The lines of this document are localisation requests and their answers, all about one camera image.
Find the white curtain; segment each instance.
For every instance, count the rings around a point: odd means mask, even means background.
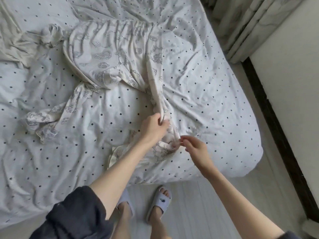
[[[303,0],[201,0],[218,21],[217,37],[231,63],[244,61]]]

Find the white floor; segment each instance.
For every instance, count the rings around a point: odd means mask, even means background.
[[[233,70],[257,117],[264,155],[257,167],[243,178],[233,178],[233,185],[266,216],[283,230],[291,230],[305,238],[301,223],[306,216],[292,182],[272,139],[269,128],[253,95],[241,65]],[[225,208],[205,179],[168,184],[173,193],[172,204],[163,217],[173,239],[240,238]],[[148,238],[151,228],[145,216],[157,185],[135,185],[129,188],[136,208],[131,223],[132,239]],[[2,239],[29,238],[41,225],[44,215],[0,231]]]

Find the left hand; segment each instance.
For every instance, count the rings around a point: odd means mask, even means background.
[[[167,128],[169,128],[169,121],[164,120],[160,123],[160,114],[155,113],[142,122],[141,136],[138,142],[151,148],[165,136]]]

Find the white wall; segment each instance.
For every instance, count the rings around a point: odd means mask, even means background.
[[[319,205],[319,0],[305,0],[250,57]]]

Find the white slide slipper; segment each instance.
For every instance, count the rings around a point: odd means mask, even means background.
[[[162,192],[160,192],[161,189],[164,189],[168,191],[168,195],[170,196],[167,197],[166,195],[164,195]],[[153,202],[152,202],[152,205],[147,213],[147,216],[146,216],[146,222],[149,224],[150,222],[150,215],[152,213],[152,210],[153,210],[153,207],[154,206],[158,206],[159,208],[162,209],[163,211],[163,214],[162,216],[164,215],[164,213],[166,212],[167,208],[169,207],[169,205],[171,204],[171,201],[172,201],[172,193],[169,189],[165,188],[164,186],[160,186],[157,188],[156,190],[156,193],[155,193],[155,196],[154,196],[154,199],[153,199]]]
[[[135,210],[134,210],[134,207],[132,205],[129,192],[128,192],[128,190],[126,188],[123,191],[123,193],[122,193],[122,195],[121,195],[121,197],[120,197],[120,199],[119,199],[119,201],[118,201],[118,203],[116,205],[117,209],[118,209],[118,205],[121,204],[122,202],[127,202],[129,204],[130,209],[131,209],[131,213],[132,213],[132,217],[131,218],[133,218],[134,214],[135,214]]]

